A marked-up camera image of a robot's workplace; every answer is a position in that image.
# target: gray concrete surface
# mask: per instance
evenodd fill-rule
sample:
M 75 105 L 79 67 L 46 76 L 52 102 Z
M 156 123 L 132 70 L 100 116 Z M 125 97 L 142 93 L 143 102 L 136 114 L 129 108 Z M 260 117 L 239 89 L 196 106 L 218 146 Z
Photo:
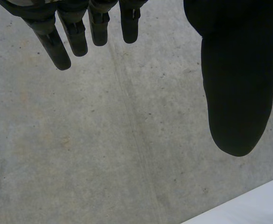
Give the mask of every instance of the gray concrete surface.
M 67 71 L 0 7 L 0 224 L 179 224 L 273 179 L 273 113 L 249 156 L 216 147 L 201 38 L 170 5 L 146 4 L 132 45 L 115 7 Z

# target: concrete floor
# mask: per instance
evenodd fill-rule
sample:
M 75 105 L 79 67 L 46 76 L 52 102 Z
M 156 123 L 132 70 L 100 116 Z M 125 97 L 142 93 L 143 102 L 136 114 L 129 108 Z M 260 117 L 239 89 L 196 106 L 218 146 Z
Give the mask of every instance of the concrete floor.
M 113 8 L 101 48 L 85 16 L 67 71 L 0 7 L 0 224 L 179 224 L 273 180 L 273 113 L 250 155 L 214 144 L 182 7 L 150 0 L 132 45 Z

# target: white surface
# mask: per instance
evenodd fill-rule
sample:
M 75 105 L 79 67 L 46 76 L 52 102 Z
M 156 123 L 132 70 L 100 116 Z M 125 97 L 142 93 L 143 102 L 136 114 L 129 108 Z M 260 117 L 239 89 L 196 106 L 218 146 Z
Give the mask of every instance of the white surface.
M 273 224 L 273 181 L 183 224 Z

